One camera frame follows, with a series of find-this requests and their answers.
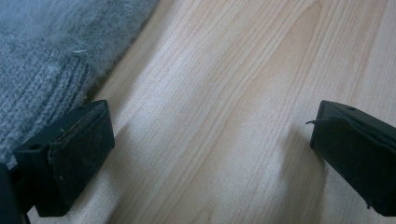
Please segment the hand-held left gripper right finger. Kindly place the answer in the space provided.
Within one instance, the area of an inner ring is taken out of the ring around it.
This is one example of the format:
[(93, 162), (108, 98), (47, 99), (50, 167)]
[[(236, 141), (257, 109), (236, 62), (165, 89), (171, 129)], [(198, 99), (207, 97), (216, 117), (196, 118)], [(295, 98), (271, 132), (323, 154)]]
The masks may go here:
[(310, 147), (384, 217), (396, 217), (396, 128), (355, 107), (321, 101)]

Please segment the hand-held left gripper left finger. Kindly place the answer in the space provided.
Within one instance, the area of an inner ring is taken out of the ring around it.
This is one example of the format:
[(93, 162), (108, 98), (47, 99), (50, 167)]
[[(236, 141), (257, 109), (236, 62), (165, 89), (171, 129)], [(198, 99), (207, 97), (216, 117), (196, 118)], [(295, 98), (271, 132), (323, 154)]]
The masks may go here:
[(65, 215), (114, 146), (106, 100), (77, 107), (45, 127), (14, 152), (21, 209)]

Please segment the grey knitted mitten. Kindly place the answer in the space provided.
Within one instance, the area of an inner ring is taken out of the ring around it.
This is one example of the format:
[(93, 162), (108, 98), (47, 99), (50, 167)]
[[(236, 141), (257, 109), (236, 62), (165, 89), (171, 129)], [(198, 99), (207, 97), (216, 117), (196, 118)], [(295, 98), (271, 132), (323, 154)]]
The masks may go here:
[(158, 0), (0, 0), (0, 162), (85, 100)]

